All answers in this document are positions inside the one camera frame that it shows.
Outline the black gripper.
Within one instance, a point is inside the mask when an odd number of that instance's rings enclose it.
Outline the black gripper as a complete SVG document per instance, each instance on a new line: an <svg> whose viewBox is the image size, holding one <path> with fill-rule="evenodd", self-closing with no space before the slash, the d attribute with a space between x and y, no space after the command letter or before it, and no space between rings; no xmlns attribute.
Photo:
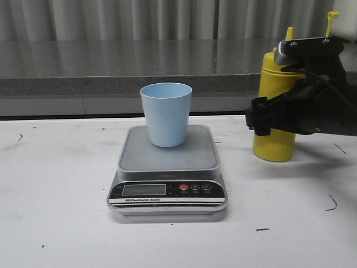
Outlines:
<svg viewBox="0 0 357 268"><path fill-rule="evenodd" d="M287 93L287 102L285 94L251 101L245 120L257 136L269 136L272 129L356 136L356 85L347 82L338 56L303 59L281 72L303 74L305 79Z"/></svg>

